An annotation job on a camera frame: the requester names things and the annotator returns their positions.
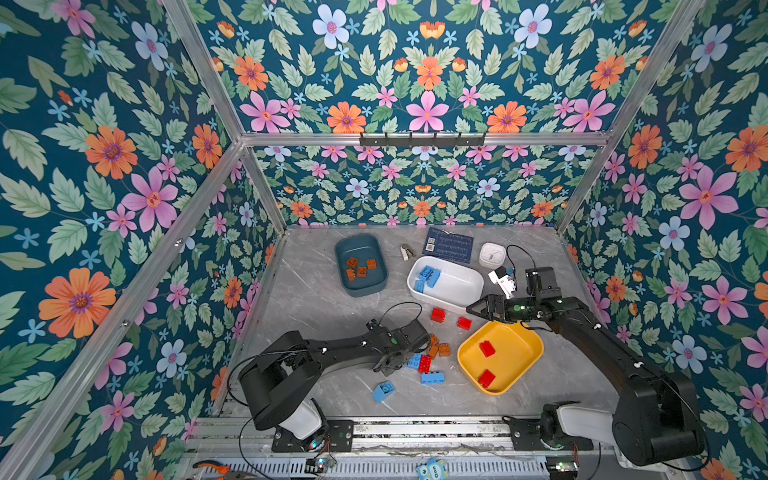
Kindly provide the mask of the red lego brick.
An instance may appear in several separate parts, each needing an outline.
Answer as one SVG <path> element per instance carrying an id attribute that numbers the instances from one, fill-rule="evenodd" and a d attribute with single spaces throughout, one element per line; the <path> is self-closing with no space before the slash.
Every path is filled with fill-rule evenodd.
<path id="1" fill-rule="evenodd" d="M 437 307 L 433 308 L 430 314 L 430 319 L 433 322 L 440 323 L 440 324 L 446 321 L 446 317 L 447 317 L 446 311 Z"/>
<path id="2" fill-rule="evenodd" d="M 457 320 L 457 326 L 460 329 L 465 330 L 465 331 L 470 331 L 471 328 L 472 328 L 472 324 L 473 324 L 473 322 L 470 319 L 465 318 L 465 317 L 460 317 Z"/>
<path id="3" fill-rule="evenodd" d="M 427 374 L 431 371 L 432 357 L 429 355 L 421 355 L 418 364 L 418 371 L 422 374 Z"/>
<path id="4" fill-rule="evenodd" d="M 493 357 L 496 354 L 496 349 L 489 340 L 481 341 L 479 349 L 485 358 Z"/>
<path id="5" fill-rule="evenodd" d="M 489 390 L 495 379 L 496 375 L 486 369 L 478 378 L 478 383 L 483 389 Z"/>

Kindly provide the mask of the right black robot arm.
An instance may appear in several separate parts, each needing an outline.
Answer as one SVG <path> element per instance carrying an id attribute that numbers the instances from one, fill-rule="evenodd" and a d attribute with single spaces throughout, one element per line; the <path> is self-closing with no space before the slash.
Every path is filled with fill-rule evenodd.
<path id="1" fill-rule="evenodd" d="M 467 313 L 492 325 L 544 322 L 575 345 L 619 396 L 614 412 L 569 401 L 545 405 L 539 421 L 544 444 L 555 446 L 574 439 L 608 444 L 637 467 L 708 451 L 690 379 L 647 363 L 613 337 L 584 302 L 562 295 L 552 268 L 531 268 L 525 275 L 525 296 L 488 294 L 467 306 Z"/>

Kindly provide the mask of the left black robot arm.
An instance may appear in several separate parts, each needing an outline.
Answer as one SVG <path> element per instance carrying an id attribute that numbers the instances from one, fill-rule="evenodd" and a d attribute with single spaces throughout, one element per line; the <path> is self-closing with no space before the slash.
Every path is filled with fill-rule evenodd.
<path id="1" fill-rule="evenodd" d="M 312 441 L 327 431 L 321 409 L 309 398 L 324 375 L 365 367 L 389 376 L 431 345 L 417 319 L 393 330 L 372 320 L 366 328 L 362 335 L 335 340 L 306 339 L 293 330 L 253 356 L 238 382 L 255 429 L 280 427 L 300 441 Z"/>

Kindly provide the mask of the white rectangular bin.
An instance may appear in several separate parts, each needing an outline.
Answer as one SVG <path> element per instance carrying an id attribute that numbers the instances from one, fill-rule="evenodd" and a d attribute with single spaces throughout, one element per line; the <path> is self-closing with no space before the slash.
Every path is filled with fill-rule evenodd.
<path id="1" fill-rule="evenodd" d="M 419 274 L 425 267 L 439 275 L 433 286 L 423 281 L 419 290 Z M 484 277 L 478 271 L 434 256 L 420 257 L 407 276 L 407 287 L 414 299 L 457 314 L 465 314 L 466 308 L 482 297 L 484 286 Z"/>

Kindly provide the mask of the yellow square tray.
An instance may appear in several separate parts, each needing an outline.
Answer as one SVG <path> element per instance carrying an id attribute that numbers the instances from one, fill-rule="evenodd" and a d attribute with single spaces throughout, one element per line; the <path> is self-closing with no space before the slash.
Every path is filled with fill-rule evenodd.
<path id="1" fill-rule="evenodd" d="M 485 358 L 479 343 L 489 340 L 496 349 L 493 357 Z M 481 392 L 491 396 L 505 394 L 542 357 L 544 344 L 535 331 L 520 323 L 487 322 L 458 348 L 458 363 L 465 376 Z M 486 370 L 496 375 L 489 390 L 483 389 L 478 378 Z"/>

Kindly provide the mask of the white round timer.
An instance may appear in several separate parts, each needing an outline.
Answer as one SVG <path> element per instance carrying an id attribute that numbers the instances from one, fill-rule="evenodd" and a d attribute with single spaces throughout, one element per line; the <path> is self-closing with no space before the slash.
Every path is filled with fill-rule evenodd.
<path id="1" fill-rule="evenodd" d="M 493 242 L 485 242 L 479 251 L 479 264 L 491 270 L 502 267 L 507 259 L 506 248 Z"/>

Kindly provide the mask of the dark blue printed card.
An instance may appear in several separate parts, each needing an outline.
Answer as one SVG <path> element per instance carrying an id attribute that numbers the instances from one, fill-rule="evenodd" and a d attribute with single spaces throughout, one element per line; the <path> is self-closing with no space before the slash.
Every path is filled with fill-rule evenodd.
<path id="1" fill-rule="evenodd" d="M 423 255 L 469 265 L 472 258 L 474 238 L 430 227 L 422 249 Z"/>

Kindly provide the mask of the small beige metal clip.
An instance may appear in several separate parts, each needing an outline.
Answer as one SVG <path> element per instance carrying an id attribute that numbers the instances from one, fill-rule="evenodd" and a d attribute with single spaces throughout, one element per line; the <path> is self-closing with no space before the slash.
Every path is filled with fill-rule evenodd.
<path id="1" fill-rule="evenodd" d="M 404 261 L 408 261 L 408 260 L 410 260 L 410 259 L 415 257 L 414 251 L 407 244 L 402 244 L 400 246 L 400 252 L 401 252 L 402 259 Z"/>

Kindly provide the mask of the teal rectangular bin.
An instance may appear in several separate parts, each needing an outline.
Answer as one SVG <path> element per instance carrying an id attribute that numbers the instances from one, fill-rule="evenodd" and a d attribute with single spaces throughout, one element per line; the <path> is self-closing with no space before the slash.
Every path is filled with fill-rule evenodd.
<path id="1" fill-rule="evenodd" d="M 379 293 L 386 288 L 388 282 L 388 269 L 377 238 L 371 234 L 358 234 L 338 241 L 334 247 L 340 281 L 342 288 L 353 298 Z M 359 260 L 356 268 L 349 268 L 346 264 L 350 257 Z M 376 269 L 368 269 L 366 261 L 375 259 Z M 356 275 L 354 281 L 349 281 L 346 275 L 347 269 L 357 271 L 358 267 L 367 268 L 367 276 L 359 278 Z"/>

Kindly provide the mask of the light blue toy figure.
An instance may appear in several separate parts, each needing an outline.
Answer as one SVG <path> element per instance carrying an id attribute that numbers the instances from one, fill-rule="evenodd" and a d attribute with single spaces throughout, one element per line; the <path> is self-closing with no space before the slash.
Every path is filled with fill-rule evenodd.
<path id="1" fill-rule="evenodd" d="M 417 467 L 417 474 L 419 480 L 446 480 L 447 464 L 444 460 L 430 459 L 426 464 Z"/>

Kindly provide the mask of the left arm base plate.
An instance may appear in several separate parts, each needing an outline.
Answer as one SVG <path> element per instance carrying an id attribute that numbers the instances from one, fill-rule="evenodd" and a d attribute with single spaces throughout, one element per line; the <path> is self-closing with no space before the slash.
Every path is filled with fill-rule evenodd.
<path id="1" fill-rule="evenodd" d="M 352 450 L 355 422 L 348 419 L 328 420 L 327 425 L 307 439 L 299 440 L 288 430 L 278 427 L 273 436 L 273 453 L 347 453 Z"/>

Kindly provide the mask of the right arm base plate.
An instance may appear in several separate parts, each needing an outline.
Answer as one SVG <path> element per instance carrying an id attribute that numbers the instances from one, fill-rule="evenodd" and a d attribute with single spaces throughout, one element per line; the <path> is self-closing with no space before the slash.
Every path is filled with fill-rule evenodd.
<path id="1" fill-rule="evenodd" d="M 515 451 L 593 451 L 594 443 L 584 437 L 563 433 L 551 420 L 503 416 Z"/>

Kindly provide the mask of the black wall hook rail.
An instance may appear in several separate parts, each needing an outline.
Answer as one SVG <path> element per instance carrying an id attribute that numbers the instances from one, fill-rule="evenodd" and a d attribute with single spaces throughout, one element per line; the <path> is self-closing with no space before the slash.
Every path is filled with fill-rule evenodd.
<path id="1" fill-rule="evenodd" d="M 358 144 L 361 147 L 476 147 L 483 146 L 486 141 L 485 134 L 464 133 L 381 133 L 360 134 Z"/>

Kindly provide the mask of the orange handled pliers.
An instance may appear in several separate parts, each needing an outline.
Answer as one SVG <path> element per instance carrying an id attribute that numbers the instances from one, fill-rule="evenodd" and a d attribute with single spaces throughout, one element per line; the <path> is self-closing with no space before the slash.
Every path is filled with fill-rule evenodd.
<path id="1" fill-rule="evenodd" d="M 232 469 L 216 460 L 198 461 L 193 464 L 194 469 L 208 469 L 216 475 L 216 479 L 225 480 L 229 478 Z"/>

